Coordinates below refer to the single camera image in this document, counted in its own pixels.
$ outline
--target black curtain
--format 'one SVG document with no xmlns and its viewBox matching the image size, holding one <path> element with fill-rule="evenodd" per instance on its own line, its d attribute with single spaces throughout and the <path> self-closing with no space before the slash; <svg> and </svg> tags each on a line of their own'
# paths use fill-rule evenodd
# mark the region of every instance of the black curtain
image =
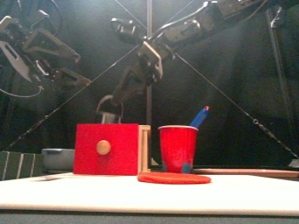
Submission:
<svg viewBox="0 0 299 224">
<path fill-rule="evenodd" d="M 44 91 L 34 99 L 11 99 L 0 96 L 2 149 L 56 108 L 11 151 L 39 153 L 43 148 L 74 148 L 78 123 L 94 123 L 99 100 L 114 92 L 127 66 L 135 62 L 135 45 L 123 43 L 114 33 L 110 20 L 135 20 L 146 33 L 147 1 L 60 0 L 23 1 L 30 11 L 40 2 L 52 22 L 63 27 L 58 37 L 80 54 L 72 68 L 95 80 L 78 94 Z M 203 1 L 154 0 L 154 31 L 189 15 Z M 18 4 L 3 1 L 2 17 L 18 17 Z M 163 64 L 163 79 L 154 84 L 152 157 L 160 162 L 158 127 L 166 124 L 190 124 L 199 110 L 209 105 L 210 116 L 198 136 L 197 165 L 286 166 L 294 158 L 274 138 L 254 124 L 258 119 L 275 137 L 298 153 L 298 7 L 289 10 L 285 25 L 275 30 L 283 59 L 286 89 L 282 89 L 277 70 L 277 52 L 271 41 L 267 14 L 257 14 L 249 21 L 229 28 L 213 37 L 187 45 L 174 60 Z M 20 92 L 34 91 L 31 84 L 19 80 Z M 286 108 L 286 97 L 290 98 Z M 146 96 L 126 103 L 123 123 L 146 124 Z"/>
</svg>

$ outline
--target gray bowl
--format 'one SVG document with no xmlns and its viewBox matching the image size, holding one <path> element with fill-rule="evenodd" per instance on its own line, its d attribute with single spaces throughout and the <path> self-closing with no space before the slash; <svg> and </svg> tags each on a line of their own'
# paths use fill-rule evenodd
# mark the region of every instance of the gray bowl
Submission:
<svg viewBox="0 0 299 224">
<path fill-rule="evenodd" d="M 46 172 L 72 172 L 74 149 L 43 149 L 43 168 Z"/>
</svg>

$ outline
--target red cup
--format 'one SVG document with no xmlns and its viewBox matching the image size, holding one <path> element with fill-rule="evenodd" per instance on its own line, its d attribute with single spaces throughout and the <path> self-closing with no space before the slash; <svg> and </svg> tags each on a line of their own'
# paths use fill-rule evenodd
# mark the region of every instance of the red cup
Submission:
<svg viewBox="0 0 299 224">
<path fill-rule="evenodd" d="M 167 125 L 159 128 L 163 170 L 190 173 L 199 130 L 193 126 Z"/>
</svg>

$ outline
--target blue pen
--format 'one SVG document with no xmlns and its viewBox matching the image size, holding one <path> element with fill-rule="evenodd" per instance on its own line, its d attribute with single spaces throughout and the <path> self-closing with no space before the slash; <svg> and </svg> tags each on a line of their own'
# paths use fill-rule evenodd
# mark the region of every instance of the blue pen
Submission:
<svg viewBox="0 0 299 224">
<path fill-rule="evenodd" d="M 207 118 L 210 112 L 210 107 L 206 106 L 205 109 L 201 111 L 201 113 L 195 116 L 194 120 L 191 121 L 191 126 L 194 128 L 199 128 L 202 126 L 202 123 L 205 121 L 205 119 Z"/>
</svg>

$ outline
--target white table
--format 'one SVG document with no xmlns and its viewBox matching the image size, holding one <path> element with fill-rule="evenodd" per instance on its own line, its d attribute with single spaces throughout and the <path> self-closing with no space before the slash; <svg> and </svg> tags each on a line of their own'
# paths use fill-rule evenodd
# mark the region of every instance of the white table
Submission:
<svg viewBox="0 0 299 224">
<path fill-rule="evenodd" d="M 207 175 L 205 185 L 143 183 L 135 176 L 72 173 L 0 182 L 0 209 L 104 214 L 299 217 L 299 182 Z"/>
</svg>

